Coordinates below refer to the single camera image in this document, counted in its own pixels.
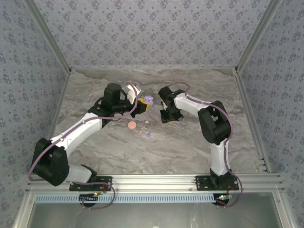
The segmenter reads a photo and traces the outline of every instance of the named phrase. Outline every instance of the small pink piece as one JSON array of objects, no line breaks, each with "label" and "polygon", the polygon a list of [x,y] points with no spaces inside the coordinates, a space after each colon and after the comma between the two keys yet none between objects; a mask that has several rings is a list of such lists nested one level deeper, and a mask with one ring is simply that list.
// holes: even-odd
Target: small pink piece
[{"label": "small pink piece", "polygon": [[136,123],[134,121],[130,121],[128,123],[128,128],[134,130],[136,128]]}]

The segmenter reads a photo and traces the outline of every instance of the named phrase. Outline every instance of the wall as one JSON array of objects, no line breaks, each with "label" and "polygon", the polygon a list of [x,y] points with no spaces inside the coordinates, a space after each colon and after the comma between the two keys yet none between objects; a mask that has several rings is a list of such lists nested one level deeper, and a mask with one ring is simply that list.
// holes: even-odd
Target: wall
[{"label": "wall", "polygon": [[46,136],[65,73],[22,0],[0,1],[0,227],[22,201],[36,141]]},{"label": "wall", "polygon": [[242,77],[273,172],[304,227],[304,2],[283,0]]},{"label": "wall", "polygon": [[36,0],[71,67],[235,66],[268,0]]}]

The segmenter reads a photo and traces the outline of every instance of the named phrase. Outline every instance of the marble surface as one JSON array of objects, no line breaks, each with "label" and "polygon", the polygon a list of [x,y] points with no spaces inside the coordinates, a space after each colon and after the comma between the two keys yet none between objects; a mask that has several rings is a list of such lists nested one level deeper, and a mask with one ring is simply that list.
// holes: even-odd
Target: marble surface
[{"label": "marble surface", "polygon": [[[258,154],[246,120],[235,79],[231,70],[74,70],[69,78],[55,135],[78,121],[94,102],[103,96],[108,83],[139,84],[143,95],[154,97],[154,106],[134,119],[110,122],[92,134],[69,157],[73,164],[85,164],[98,173],[209,173],[211,154],[203,138],[199,120],[182,112],[180,122],[162,124],[161,99],[158,91],[171,82],[187,82],[189,94],[205,101],[220,100],[231,117],[235,134],[229,143],[229,162],[234,172],[257,172]],[[172,90],[185,88],[173,85]],[[127,124],[135,120],[137,128]]]}]

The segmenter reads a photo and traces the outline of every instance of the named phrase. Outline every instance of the patterned wallpaper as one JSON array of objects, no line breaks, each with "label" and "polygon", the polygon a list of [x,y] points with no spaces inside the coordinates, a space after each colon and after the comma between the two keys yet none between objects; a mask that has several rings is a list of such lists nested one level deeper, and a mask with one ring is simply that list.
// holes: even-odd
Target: patterned wallpaper
[{"label": "patterned wallpaper", "polygon": [[269,0],[35,0],[71,67],[235,66]]},{"label": "patterned wallpaper", "polygon": [[273,172],[304,227],[304,2],[283,0],[242,72]]},{"label": "patterned wallpaper", "polygon": [[0,1],[0,227],[11,227],[65,73],[22,0]]}]

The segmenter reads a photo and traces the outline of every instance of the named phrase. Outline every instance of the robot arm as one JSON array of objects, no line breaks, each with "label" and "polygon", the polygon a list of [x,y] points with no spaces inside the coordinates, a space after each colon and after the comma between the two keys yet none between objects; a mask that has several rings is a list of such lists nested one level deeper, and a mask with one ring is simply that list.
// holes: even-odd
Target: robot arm
[{"label": "robot arm", "polygon": [[[128,88],[130,91],[126,94],[120,85],[108,84],[104,90],[104,97],[98,99],[81,120],[50,140],[40,139],[35,147],[32,164],[49,145],[56,141],[58,143],[43,155],[33,172],[54,186],[65,181],[88,182],[94,171],[84,165],[69,165],[68,157],[87,137],[111,121],[111,119],[101,119],[101,117],[114,117],[115,114],[124,114],[134,108],[135,92],[131,86]],[[136,87],[135,89],[139,96],[141,90]],[[139,98],[131,116],[135,117],[136,114],[145,112],[149,107],[148,102]]]},{"label": "robot arm", "polygon": [[[183,90],[173,92],[166,86],[158,94],[164,105],[164,109],[161,110],[163,123],[182,120],[181,110],[199,118],[203,136],[211,147],[211,177],[213,177],[215,185],[219,185],[222,177],[229,175],[224,160],[224,141],[229,137],[231,131],[227,118],[220,111],[209,106],[209,102],[187,95]],[[211,104],[226,111],[220,101]]]}]

